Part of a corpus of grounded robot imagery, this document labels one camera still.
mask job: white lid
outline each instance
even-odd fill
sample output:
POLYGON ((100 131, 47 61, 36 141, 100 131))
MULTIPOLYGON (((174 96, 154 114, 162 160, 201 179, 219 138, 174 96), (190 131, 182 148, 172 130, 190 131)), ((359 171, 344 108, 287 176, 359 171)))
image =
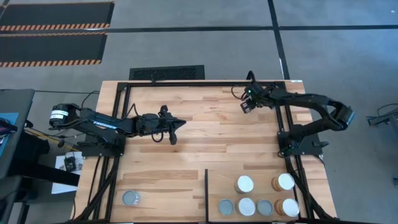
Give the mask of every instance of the white lid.
POLYGON ((291 198, 284 200, 282 208, 284 209, 285 214, 290 217, 296 217, 300 212, 299 204, 291 198))
POLYGON ((253 180, 249 176, 242 175, 238 179, 238 187, 243 192, 250 192, 254 187, 253 180))
POLYGON ((256 211, 256 204, 250 198, 242 198, 239 201, 239 212, 244 216, 251 216, 256 211))
POLYGON ((284 190, 290 190, 294 187, 294 179, 290 174, 281 174, 278 183, 284 190))

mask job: black cable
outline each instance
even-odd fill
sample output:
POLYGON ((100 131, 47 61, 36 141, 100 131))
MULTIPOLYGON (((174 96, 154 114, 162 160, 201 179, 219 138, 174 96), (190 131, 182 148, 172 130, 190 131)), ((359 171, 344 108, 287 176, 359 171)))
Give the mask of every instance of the black cable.
POLYGON ((161 137, 160 137, 160 139, 159 140, 155 140, 155 138, 154 138, 154 134, 151 134, 151 136, 152 136, 152 140, 154 140, 154 142, 156 142, 156 143, 159 143, 159 142, 161 142, 162 140, 163 140, 163 132, 161 132, 160 133, 161 134, 161 137))
POLYGON ((92 95, 92 94, 99 94, 100 92, 99 91, 92 91, 91 93, 89 93, 87 96, 86 96, 86 98, 81 102, 81 107, 80 108, 83 108, 83 105, 85 104, 85 101, 92 95))
MULTIPOLYGON (((38 131, 38 130, 36 130, 36 129, 33 129, 34 131, 37 131, 37 132, 39 132, 39 133, 41 133, 41 134, 43 134, 44 136, 47 136, 48 138, 50 138, 50 139, 53 139, 54 141, 60 141, 60 140, 58 140, 58 139, 54 139, 53 137, 54 136, 51 136, 51 135, 48 135, 48 134, 46 134, 46 133, 43 133, 43 132, 41 132, 41 131, 38 131)), ((35 134, 35 133, 33 133, 32 131, 29 131, 29 130, 26 130, 25 129, 25 131, 27 131, 28 133, 31 133, 31 134, 34 134, 35 136, 37 136, 37 134, 35 134)), ((77 146, 77 145, 75 145, 74 143, 71 143, 71 142, 67 142, 67 141, 64 141, 65 143, 67 143, 67 144, 69 144, 69 145, 72 145, 72 146, 77 146)))
POLYGON ((318 202, 314 199, 314 197, 312 197, 311 193, 308 192, 305 187, 304 187, 304 183, 302 182, 302 180, 298 177, 298 175, 296 174, 296 172, 291 172, 290 173, 294 179, 294 182, 296 184, 296 186, 301 190, 303 197, 307 198, 308 196, 311 197, 311 204, 312 204, 312 209, 315 211, 315 213, 318 215, 319 218, 333 218, 331 217, 329 214, 327 214, 322 208, 321 206, 318 204, 318 202))
MULTIPOLYGON (((69 127, 67 128, 67 130, 68 130, 68 129, 71 129, 71 128, 77 126, 78 124, 81 124, 81 123, 83 123, 83 122, 85 122, 85 121, 88 121, 89 119, 90 119, 90 117, 87 116, 87 117, 85 117, 85 118, 76 119, 76 120, 71 121, 71 122, 66 123, 66 124, 58 124, 58 127, 59 127, 59 126, 69 126, 69 125, 71 125, 71 126, 69 126, 69 127)), ((59 129, 59 128, 49 128, 49 130, 58 130, 58 129, 59 129)))
POLYGON ((291 148, 288 148, 288 149, 285 149, 285 150, 283 150, 283 151, 279 151, 278 153, 277 153, 277 156, 279 157, 279 158, 285 158, 285 157, 289 157, 289 156, 291 156, 292 155, 292 149, 291 148))
POLYGON ((30 128, 30 129, 32 129, 32 130, 34 130, 34 131, 37 131, 38 133, 42 133, 42 134, 44 134, 44 135, 47 136, 47 137, 58 137, 58 136, 57 136, 58 134, 61 134, 61 133, 64 133, 65 131, 67 131, 67 130, 63 130, 63 131, 60 131, 60 132, 57 133, 57 134, 47 134, 47 133, 44 133, 44 132, 42 132, 42 131, 39 131, 39 130, 37 130, 37 129, 35 129, 35 128, 30 128))
POLYGON ((384 106, 379 107, 379 109, 377 109, 377 115, 380 117, 380 116, 381 116, 381 115, 380 115, 380 110, 383 109, 383 108, 386 108, 386 107, 388 107, 388 106, 392 106, 392 105, 398 105, 398 103, 389 103, 389 104, 387 104, 387 105, 384 105, 384 106))
POLYGON ((37 93, 69 93, 69 94, 90 94, 90 92, 74 92, 74 91, 52 91, 52 90, 35 90, 37 93))
POLYGON ((366 118, 368 120, 370 120, 370 119, 382 118, 382 117, 385 117, 385 116, 391 116, 391 115, 396 115, 396 114, 398 114, 398 112, 388 113, 388 114, 384 114, 384 115, 381 115, 381 116, 367 116, 366 118))
POLYGON ((100 164, 100 160, 101 160, 101 156, 98 156, 97 163, 95 164, 95 168, 94 168, 93 180, 91 181, 90 193, 88 194, 87 206, 90 204, 91 194, 93 193, 95 176, 97 175, 97 169, 98 169, 98 164, 100 164))
POLYGON ((81 136, 81 135, 84 135, 85 133, 80 133, 80 134, 75 134, 75 135, 72 135, 72 136, 64 136, 64 135, 62 135, 62 136, 56 136, 56 137, 58 137, 58 138, 60 138, 60 139, 66 139, 66 138, 75 138, 75 137, 77 137, 77 136, 81 136))
POLYGON ((131 110, 132 110, 133 108, 134 108, 134 112, 136 113, 136 116, 139 116, 139 115, 138 115, 138 112, 137 112, 136 104, 133 103, 133 104, 131 105, 129 111, 126 113, 126 115, 124 115, 124 117, 122 117, 122 119, 121 119, 120 121, 124 121, 124 120, 129 116, 129 114, 130 114, 130 112, 131 112, 131 110))
POLYGON ((234 93, 234 88, 235 88, 236 86, 232 86, 231 87, 231 93, 232 93, 232 95, 236 98, 236 99, 238 99, 238 100, 242 100, 242 98, 240 97, 237 97, 236 95, 235 95, 235 93, 234 93))
POLYGON ((75 215, 76 215, 76 202, 75 202, 75 198, 73 198, 73 215, 72 215, 72 220, 75 219, 75 215))
POLYGON ((76 218, 77 220, 86 220, 91 212, 93 211, 94 207, 97 203, 101 200, 102 195, 104 194, 105 190, 108 188, 108 185, 111 183, 113 178, 116 176, 117 171, 116 163, 114 162, 108 176, 106 177, 103 185, 97 190, 97 193, 94 195, 90 204, 82 211, 82 213, 76 218))

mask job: white label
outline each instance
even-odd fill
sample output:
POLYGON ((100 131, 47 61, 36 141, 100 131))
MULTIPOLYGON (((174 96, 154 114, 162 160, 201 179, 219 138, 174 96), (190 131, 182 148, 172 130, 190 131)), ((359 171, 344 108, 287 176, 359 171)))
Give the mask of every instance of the white label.
POLYGON ((52 114, 50 119, 53 119, 53 118, 63 119, 63 115, 62 114, 52 114))
POLYGON ((68 116, 69 113, 66 111, 55 110, 55 111, 51 112, 51 115, 53 115, 53 114, 62 114, 62 115, 68 116))
POLYGON ((101 122, 98 122, 98 121, 93 121, 93 123, 95 125, 99 125, 99 126, 102 126, 102 127, 105 127, 105 128, 116 129, 115 126, 112 126, 112 125, 109 125, 109 124, 104 124, 104 123, 101 123, 101 122))

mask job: black floor mat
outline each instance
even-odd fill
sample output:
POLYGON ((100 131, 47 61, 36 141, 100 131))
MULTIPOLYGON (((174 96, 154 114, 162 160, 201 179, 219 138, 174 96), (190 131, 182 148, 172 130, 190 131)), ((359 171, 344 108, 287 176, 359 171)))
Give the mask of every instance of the black floor mat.
POLYGON ((106 37, 104 32, 0 35, 0 67, 97 65, 106 37))
POLYGON ((205 66, 131 68, 130 80, 204 80, 205 66))
POLYGON ((10 4, 0 30, 52 30, 109 27, 113 2, 10 4))

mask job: paper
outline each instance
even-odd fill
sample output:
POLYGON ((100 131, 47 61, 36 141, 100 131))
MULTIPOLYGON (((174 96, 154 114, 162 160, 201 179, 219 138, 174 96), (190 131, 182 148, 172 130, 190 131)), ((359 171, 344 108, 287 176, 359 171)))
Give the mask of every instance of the paper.
MULTIPOLYGON (((81 156, 81 152, 66 153, 67 158, 73 157, 73 155, 75 156, 77 171, 73 171, 72 173, 80 175, 81 168, 83 167, 83 162, 84 162, 83 157, 81 156)), ((56 169, 65 170, 64 159, 65 159, 65 156, 57 156, 57 159, 55 160, 55 168, 56 169)), ((52 189, 51 189, 51 194, 60 194, 60 193, 72 192, 72 191, 76 191, 76 190, 77 190, 77 187, 75 187, 75 186, 53 183, 52 189)))

